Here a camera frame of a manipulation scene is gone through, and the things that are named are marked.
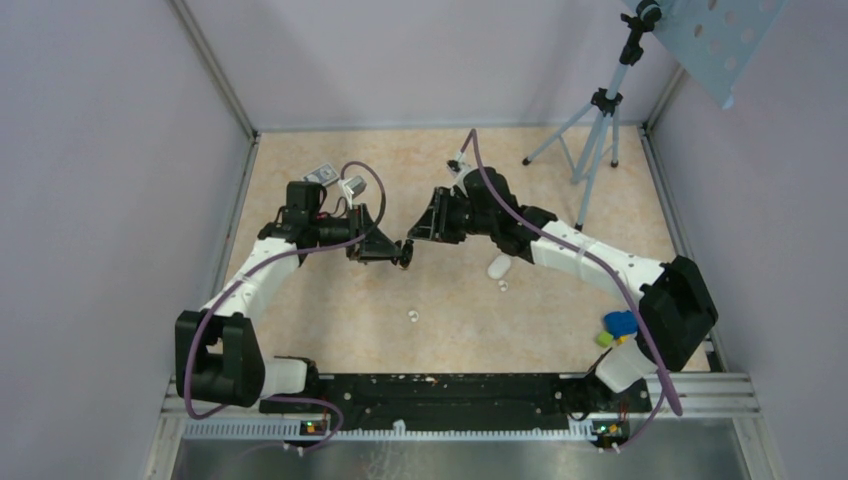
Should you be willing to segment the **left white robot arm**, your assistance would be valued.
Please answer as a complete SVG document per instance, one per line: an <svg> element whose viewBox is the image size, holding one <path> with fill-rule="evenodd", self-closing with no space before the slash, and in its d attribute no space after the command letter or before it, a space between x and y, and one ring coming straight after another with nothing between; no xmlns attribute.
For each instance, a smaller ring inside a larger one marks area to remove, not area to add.
<svg viewBox="0 0 848 480"><path fill-rule="evenodd" d="M299 357L266 357L256 328L287 277L310 254L341 249L355 262L388 261L410 265L413 243L392 240L364 204L341 217L323 211L326 189L319 183L292 181L286 202L258 233L254 246L222 291L198 310L185 310L175 323L176 388L193 400L250 407L282 394L297 413L319 404L314 363Z"/></svg>

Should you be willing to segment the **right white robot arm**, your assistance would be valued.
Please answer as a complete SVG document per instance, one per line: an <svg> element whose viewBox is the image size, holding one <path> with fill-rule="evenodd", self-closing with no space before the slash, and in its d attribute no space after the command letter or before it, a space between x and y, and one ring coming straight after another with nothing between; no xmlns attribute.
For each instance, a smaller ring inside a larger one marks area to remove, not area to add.
<svg viewBox="0 0 848 480"><path fill-rule="evenodd" d="M694 260L678 255L663 262L589 237L550 211L519 204L491 167L467 170L452 186L435 188L408 231L412 240L444 244L473 235L489 238L507 256L571 274L625 301L637 332L594 367L586 385L594 409L614 411L627 388L649 374L657 374L670 403L679 403L670 375L688 363L718 320Z"/></svg>

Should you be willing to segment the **black charging case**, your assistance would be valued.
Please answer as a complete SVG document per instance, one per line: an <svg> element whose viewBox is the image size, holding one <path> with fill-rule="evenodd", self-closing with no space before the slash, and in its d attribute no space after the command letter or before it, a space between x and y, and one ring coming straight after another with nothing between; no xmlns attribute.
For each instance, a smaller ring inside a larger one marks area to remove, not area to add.
<svg viewBox="0 0 848 480"><path fill-rule="evenodd" d="M409 268L412 258L414 255L414 241L411 239L407 239L400 246L400 255L398 257L397 265L399 268L406 270Z"/></svg>

